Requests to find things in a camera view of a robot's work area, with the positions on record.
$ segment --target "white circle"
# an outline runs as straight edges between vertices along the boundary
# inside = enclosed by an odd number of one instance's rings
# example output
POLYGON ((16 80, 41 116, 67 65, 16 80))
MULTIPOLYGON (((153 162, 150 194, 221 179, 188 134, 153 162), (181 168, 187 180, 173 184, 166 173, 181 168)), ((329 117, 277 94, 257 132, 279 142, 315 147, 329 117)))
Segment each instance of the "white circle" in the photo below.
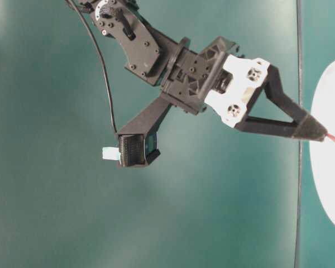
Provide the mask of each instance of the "white circle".
MULTIPOLYGON (((335 136, 335 61, 327 67, 315 91, 312 115, 335 136)), ((330 220, 335 224, 335 143, 310 142, 315 186, 330 220)))

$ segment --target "black plastic part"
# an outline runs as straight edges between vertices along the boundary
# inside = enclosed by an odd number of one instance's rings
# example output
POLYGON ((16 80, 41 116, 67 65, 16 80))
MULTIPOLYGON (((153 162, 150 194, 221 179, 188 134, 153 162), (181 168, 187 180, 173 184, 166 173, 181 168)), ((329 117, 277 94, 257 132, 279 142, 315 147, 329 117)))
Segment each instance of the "black plastic part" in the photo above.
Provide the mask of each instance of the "black plastic part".
POLYGON ((169 102, 158 97, 118 132, 121 166, 148 166, 160 155, 157 141, 154 141, 153 148, 146 148, 146 141, 156 135, 170 108, 169 102))
POLYGON ((255 91, 247 109, 244 119, 235 126, 236 129, 243 132, 312 141, 323 141, 328 134, 327 129, 323 125, 283 92, 279 71, 273 65, 268 68, 266 83, 255 91), (293 122, 248 116, 263 89, 267 98, 288 114, 293 119, 293 122))
POLYGON ((171 57, 161 83, 162 97, 186 112, 198 114, 211 89, 217 87, 224 73, 223 64, 238 45, 218 37, 200 54, 188 50, 183 39, 171 57))

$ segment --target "green wall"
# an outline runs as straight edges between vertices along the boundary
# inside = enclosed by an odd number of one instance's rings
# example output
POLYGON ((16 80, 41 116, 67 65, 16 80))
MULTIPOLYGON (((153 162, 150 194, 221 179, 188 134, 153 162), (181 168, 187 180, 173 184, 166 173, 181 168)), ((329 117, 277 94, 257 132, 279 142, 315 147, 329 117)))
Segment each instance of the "green wall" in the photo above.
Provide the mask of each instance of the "green wall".
MULTIPOLYGON (((275 64, 298 100, 295 1, 212 3, 139 1, 195 51, 222 35, 275 64)), ((159 90, 95 33, 121 127, 159 90)), ((263 99, 254 114, 287 119, 263 99)), ((61 0, 0 0, 0 268, 293 267, 296 141, 237 132, 211 109, 172 109, 159 138, 162 155, 146 169, 103 161, 115 141, 78 16, 61 0)))
MULTIPOLYGON (((302 95, 310 110, 321 75, 335 61, 335 0, 302 0, 301 15, 302 95)), ((335 268, 335 226, 316 192, 308 143, 304 144, 302 171, 299 266, 335 268)))

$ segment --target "white bracket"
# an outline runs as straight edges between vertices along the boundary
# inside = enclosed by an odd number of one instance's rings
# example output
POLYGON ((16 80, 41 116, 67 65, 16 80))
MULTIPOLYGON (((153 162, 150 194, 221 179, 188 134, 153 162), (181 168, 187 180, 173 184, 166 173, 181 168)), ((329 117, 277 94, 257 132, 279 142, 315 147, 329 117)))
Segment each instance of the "white bracket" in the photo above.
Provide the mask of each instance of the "white bracket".
POLYGON ((223 94, 210 90, 205 103, 221 116, 222 122, 234 128, 247 112, 247 104, 257 88, 263 85, 268 76, 270 63, 263 59, 240 59, 228 56, 224 70, 233 78, 223 94))

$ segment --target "black cable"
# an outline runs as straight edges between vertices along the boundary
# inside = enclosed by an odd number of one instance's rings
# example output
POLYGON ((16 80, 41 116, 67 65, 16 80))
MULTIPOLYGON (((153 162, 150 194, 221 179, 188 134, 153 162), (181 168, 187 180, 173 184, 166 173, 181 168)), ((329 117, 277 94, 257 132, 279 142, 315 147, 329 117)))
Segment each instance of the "black cable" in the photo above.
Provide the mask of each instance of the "black cable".
POLYGON ((90 38, 93 41, 94 47, 97 51, 98 57, 102 63, 102 69, 103 69, 103 76, 104 76, 104 81, 106 83, 106 88, 107 88, 107 94, 108 94, 108 100, 109 100, 109 108, 110 108, 110 112, 111 112, 111 123, 112 123, 112 127, 113 127, 113 132, 114 135, 117 137, 117 127, 116 127, 116 122, 114 119, 114 111, 113 111, 113 100, 112 100, 112 93, 111 93, 111 87, 109 86, 109 81, 108 81, 108 74, 107 74, 107 68, 106 68, 106 64, 104 62, 104 58, 102 55, 102 52, 97 44, 97 41, 91 31, 91 29, 89 28, 87 21, 85 20, 85 18, 83 17, 81 11, 79 10, 79 8, 77 7, 77 5, 74 3, 73 0, 65 0, 66 2, 68 1, 71 6, 74 8, 74 10, 78 13, 80 20, 82 21, 83 25, 85 26, 85 28, 88 31, 88 34, 90 36, 90 38))
MULTIPOLYGON (((70 8, 70 9, 74 9, 74 7, 71 5, 71 3, 68 1, 68 0, 65 0, 67 6, 70 8)), ((85 13, 85 14, 89 14, 90 13, 90 10, 86 7, 77 7, 81 13, 85 13)))

